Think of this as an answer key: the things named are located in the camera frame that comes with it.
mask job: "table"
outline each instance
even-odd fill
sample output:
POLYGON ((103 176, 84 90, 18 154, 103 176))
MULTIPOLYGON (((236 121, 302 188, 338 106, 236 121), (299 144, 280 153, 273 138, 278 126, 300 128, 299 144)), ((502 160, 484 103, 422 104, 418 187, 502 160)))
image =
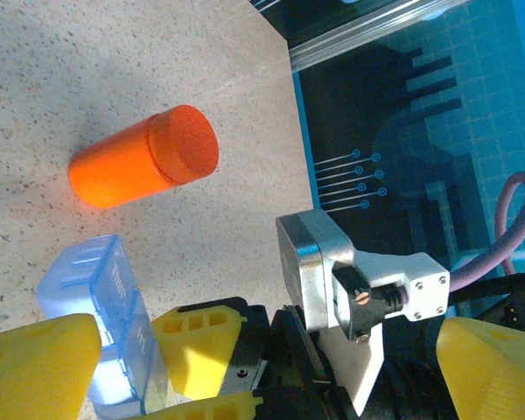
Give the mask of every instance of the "table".
POLYGON ((272 314, 274 220, 311 206, 287 45, 246 0, 0 2, 0 331, 42 320, 62 249, 109 233, 153 318, 230 296, 272 314), (75 197, 77 150, 180 103, 213 124, 215 174, 104 211, 75 197))

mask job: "orange cylinder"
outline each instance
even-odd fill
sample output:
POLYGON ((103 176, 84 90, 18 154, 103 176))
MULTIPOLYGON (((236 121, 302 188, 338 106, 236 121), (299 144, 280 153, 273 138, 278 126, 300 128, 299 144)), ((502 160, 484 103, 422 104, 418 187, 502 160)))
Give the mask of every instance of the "orange cylinder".
POLYGON ((109 208, 204 178, 218 160, 210 122, 179 105, 79 151, 68 176, 82 200, 109 208))

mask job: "grid pattern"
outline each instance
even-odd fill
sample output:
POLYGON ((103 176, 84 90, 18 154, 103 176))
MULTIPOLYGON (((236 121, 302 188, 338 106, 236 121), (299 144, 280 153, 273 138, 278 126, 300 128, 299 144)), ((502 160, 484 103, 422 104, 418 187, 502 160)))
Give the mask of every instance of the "grid pattern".
MULTIPOLYGON (((415 67, 451 56, 453 66, 409 80, 407 86, 416 89, 456 77, 457 87, 413 101, 412 108, 452 98, 463 102, 463 108, 427 118, 428 137, 454 156, 471 155, 494 240, 501 188, 509 175, 525 170, 525 56, 512 0, 472 0, 441 18, 389 35, 381 43, 402 52, 422 47, 423 55, 414 58, 415 67)), ((523 198, 520 188, 512 200, 510 221, 523 198)), ((525 270, 525 262, 518 262, 516 268, 525 270)))

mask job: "yellow plastic part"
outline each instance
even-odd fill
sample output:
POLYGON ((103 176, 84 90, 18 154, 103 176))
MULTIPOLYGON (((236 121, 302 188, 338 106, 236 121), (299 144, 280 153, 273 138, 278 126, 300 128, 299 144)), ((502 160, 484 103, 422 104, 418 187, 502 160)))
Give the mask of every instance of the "yellow plastic part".
POLYGON ((162 409, 136 420, 253 420, 261 397, 250 392, 218 396, 162 409))
POLYGON ((449 318, 437 358, 460 420, 525 420, 525 332, 449 318))
POLYGON ((0 332, 0 420, 75 419, 101 350, 87 314, 0 332))
POLYGON ((192 400, 218 395, 245 321, 223 305, 186 312, 176 308, 152 321, 175 392, 192 400))

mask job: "cable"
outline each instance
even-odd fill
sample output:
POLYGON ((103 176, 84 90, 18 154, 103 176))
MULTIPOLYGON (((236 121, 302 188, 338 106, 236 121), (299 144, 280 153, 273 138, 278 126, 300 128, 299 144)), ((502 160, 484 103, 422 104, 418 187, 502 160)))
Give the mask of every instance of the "cable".
POLYGON ((501 189, 494 222, 496 242, 483 254, 451 273, 450 291, 458 291, 468 286, 500 263, 506 274, 515 272, 509 256, 525 239, 525 200, 508 230, 506 222, 509 203, 520 184, 525 185, 525 171, 514 173, 501 189))

